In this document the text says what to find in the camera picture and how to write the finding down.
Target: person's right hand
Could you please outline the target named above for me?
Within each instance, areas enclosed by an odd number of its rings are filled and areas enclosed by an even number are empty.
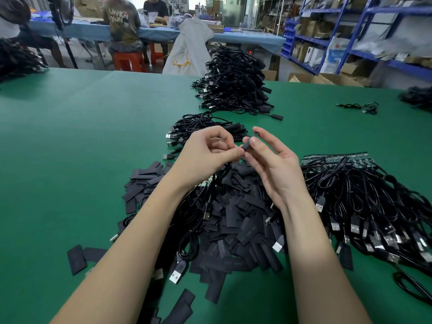
[[[266,130],[254,126],[252,129],[258,132],[260,137],[273,149],[272,151],[265,143],[257,137],[251,137],[251,148],[245,152],[248,163],[260,175],[264,187],[274,204],[282,210],[286,208],[289,199],[296,195],[308,194],[299,158],[277,137]]]

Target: green table surface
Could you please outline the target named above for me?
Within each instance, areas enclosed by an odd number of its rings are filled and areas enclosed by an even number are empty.
[[[200,112],[192,77],[51,69],[0,85],[0,323],[47,323],[84,279],[72,276],[66,251],[109,248],[124,218],[123,184],[168,152],[165,134],[184,114]],[[432,200],[432,116],[397,100],[399,91],[266,82],[273,113],[216,115],[259,125],[300,158],[368,151],[410,189]],[[380,104],[378,115],[335,103]],[[159,316],[184,288],[196,295],[187,323],[296,323],[289,263],[278,274],[228,275],[217,305],[188,273],[167,282]],[[346,274],[375,323],[426,323],[432,307],[393,282],[392,266],[353,248]],[[432,279],[410,269],[430,291]]]

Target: red stool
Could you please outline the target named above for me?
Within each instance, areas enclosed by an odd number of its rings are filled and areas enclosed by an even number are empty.
[[[131,54],[114,52],[114,67],[115,70],[124,70],[127,72],[147,72],[142,52]]]
[[[156,52],[154,43],[150,43],[150,50],[150,61],[152,62],[152,65],[156,63],[156,60],[164,60],[165,63],[163,52]]]

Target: hand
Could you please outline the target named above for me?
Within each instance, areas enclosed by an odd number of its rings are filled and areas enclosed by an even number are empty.
[[[273,149],[272,151],[265,143],[257,137],[251,138],[251,148],[245,153],[248,163],[260,175],[264,187],[274,204],[283,210],[286,208],[288,199],[299,193],[307,193],[305,179],[300,168],[299,158],[277,137],[260,127],[254,127],[260,137]]]
[[[208,127],[192,133],[167,176],[189,190],[216,173],[223,164],[239,161],[244,154],[227,130],[221,126]]]

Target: person wearing black shirt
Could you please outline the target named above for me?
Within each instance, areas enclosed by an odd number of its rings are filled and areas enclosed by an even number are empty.
[[[166,25],[169,13],[165,2],[161,0],[147,0],[144,2],[144,10],[148,12],[157,12],[158,15],[155,18],[155,23]]]

